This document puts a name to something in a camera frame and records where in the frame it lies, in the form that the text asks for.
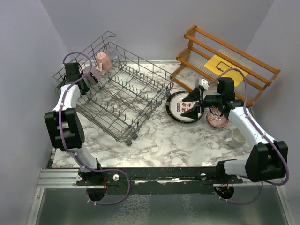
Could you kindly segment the purple mug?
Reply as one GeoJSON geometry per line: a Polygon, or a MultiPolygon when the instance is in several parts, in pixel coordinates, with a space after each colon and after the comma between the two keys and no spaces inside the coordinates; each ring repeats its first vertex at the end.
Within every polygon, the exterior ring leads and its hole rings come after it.
{"type": "Polygon", "coordinates": [[[97,84],[102,79],[101,73],[94,66],[85,67],[83,69],[83,75],[87,72],[89,73],[86,75],[85,80],[90,86],[97,84]]]}

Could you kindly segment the pink cream mug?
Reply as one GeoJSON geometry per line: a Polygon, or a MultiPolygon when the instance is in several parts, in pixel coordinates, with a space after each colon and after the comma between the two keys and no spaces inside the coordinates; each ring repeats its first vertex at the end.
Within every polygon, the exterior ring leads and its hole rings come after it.
{"type": "Polygon", "coordinates": [[[104,52],[100,52],[96,55],[96,62],[101,75],[107,73],[112,67],[111,60],[109,59],[108,55],[104,52]]]}

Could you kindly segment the clear drinking glass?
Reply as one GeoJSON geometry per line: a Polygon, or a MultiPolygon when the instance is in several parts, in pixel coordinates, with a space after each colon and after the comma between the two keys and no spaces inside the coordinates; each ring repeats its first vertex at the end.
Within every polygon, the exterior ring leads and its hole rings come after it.
{"type": "Polygon", "coordinates": [[[115,48],[107,49],[106,54],[108,55],[109,59],[113,62],[119,60],[119,53],[115,48]]]}

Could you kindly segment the white grey mug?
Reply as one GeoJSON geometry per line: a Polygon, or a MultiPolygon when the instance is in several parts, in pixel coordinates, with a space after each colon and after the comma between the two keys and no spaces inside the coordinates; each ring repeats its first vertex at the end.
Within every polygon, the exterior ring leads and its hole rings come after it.
{"type": "Polygon", "coordinates": [[[232,148],[242,147],[246,143],[245,137],[237,129],[230,130],[225,136],[225,143],[227,143],[232,148]]]}

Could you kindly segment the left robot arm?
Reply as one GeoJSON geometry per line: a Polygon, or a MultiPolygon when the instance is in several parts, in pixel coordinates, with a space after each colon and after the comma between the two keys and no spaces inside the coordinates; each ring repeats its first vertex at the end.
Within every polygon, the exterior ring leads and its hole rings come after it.
{"type": "Polygon", "coordinates": [[[76,112],[79,97],[89,90],[79,63],[66,63],[60,83],[60,98],[55,108],[44,115],[52,146],[69,154],[79,165],[80,182],[100,185],[104,174],[98,160],[85,146],[85,134],[76,112]]]}

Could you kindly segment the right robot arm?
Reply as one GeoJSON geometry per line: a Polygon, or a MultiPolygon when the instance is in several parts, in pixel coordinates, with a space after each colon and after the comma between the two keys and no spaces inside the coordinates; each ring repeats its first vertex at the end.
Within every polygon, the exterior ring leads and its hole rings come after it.
{"type": "Polygon", "coordinates": [[[248,178],[252,182],[284,178],[280,184],[289,180],[287,166],[288,147],[283,141],[276,141],[255,121],[245,102],[236,99],[232,78],[219,78],[216,95],[207,95],[208,81],[197,79],[195,88],[183,98],[184,102],[195,102],[195,106],[182,113],[183,117],[197,119],[198,113],[205,108],[216,107],[223,116],[240,131],[246,142],[252,147],[247,160],[220,161],[216,167],[215,177],[220,183],[228,182],[232,176],[248,178]]]}

